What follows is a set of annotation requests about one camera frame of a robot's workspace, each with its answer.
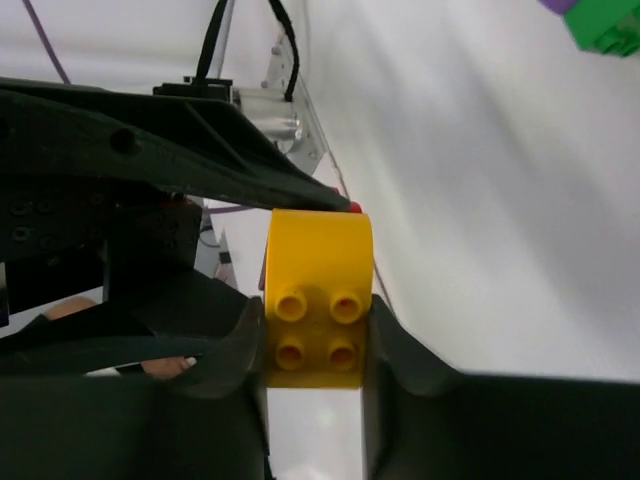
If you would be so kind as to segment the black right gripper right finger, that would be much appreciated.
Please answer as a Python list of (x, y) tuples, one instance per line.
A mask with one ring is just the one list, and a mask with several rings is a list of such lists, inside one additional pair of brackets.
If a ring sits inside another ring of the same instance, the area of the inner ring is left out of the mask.
[(362, 389), (369, 479), (635, 479), (635, 383), (467, 373), (380, 298)]

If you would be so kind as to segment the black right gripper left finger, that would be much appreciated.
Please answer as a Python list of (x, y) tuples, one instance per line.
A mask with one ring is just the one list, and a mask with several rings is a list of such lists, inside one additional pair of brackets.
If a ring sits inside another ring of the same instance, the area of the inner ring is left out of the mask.
[(5, 479), (266, 479), (263, 305), (201, 356), (1, 373)]

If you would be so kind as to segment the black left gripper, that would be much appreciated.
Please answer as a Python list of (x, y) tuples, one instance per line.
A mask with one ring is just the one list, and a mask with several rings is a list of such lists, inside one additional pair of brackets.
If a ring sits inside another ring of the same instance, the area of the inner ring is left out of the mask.
[(350, 209), (214, 99), (4, 78), (1, 171), (2, 326), (97, 287), (108, 300), (3, 338), (3, 375), (201, 356), (235, 328), (245, 295), (197, 271), (160, 281), (192, 269), (201, 207), (138, 182), (262, 209)]

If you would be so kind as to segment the yellow butterfly lego piece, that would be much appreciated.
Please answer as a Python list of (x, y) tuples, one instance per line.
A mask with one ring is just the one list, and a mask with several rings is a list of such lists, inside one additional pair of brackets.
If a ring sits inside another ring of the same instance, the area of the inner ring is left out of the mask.
[(268, 387), (361, 386), (373, 274), (367, 215), (273, 211), (264, 284)]

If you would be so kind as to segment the red flower lego piece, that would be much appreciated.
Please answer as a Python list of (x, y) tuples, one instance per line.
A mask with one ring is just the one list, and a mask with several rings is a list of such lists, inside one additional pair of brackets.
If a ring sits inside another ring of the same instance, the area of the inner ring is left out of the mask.
[(331, 186), (330, 189), (333, 192), (335, 192), (336, 194), (340, 195), (341, 197), (343, 197), (343, 198), (345, 198), (345, 199), (347, 199), (349, 201), (349, 212), (350, 213), (356, 213), (356, 214), (362, 214), (363, 213), (361, 205), (358, 202), (351, 200), (346, 194), (341, 192), (339, 188)]

